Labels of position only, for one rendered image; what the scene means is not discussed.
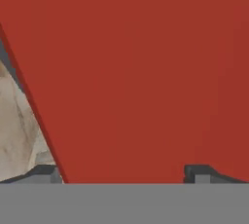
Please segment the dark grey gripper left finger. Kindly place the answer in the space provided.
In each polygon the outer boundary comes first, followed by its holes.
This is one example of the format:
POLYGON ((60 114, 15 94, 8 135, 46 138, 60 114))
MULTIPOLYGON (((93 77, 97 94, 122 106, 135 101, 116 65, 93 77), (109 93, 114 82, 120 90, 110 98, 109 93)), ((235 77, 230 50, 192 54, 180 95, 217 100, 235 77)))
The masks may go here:
POLYGON ((28 171, 26 174, 15 176, 3 181, 0 184, 8 183, 27 183, 27 184, 47 184, 47 183, 57 183, 62 182, 62 177, 60 176, 59 169, 55 165, 38 165, 28 171))

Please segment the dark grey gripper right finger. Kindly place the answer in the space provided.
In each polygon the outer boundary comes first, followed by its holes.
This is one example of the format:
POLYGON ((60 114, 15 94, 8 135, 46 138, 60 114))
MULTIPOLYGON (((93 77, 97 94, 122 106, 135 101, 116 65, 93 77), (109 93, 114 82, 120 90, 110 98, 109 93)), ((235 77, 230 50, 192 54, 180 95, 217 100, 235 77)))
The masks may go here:
POLYGON ((185 183, 240 183, 244 181, 221 174, 210 165, 185 165, 184 166, 185 183))

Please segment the red cabinet door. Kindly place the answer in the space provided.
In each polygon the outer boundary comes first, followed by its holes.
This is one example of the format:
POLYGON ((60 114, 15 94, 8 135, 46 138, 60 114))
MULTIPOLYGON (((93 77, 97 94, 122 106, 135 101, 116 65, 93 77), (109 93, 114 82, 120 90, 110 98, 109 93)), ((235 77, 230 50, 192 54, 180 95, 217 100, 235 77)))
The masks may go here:
POLYGON ((249 0, 0 0, 0 39, 67 182, 249 180, 249 0))

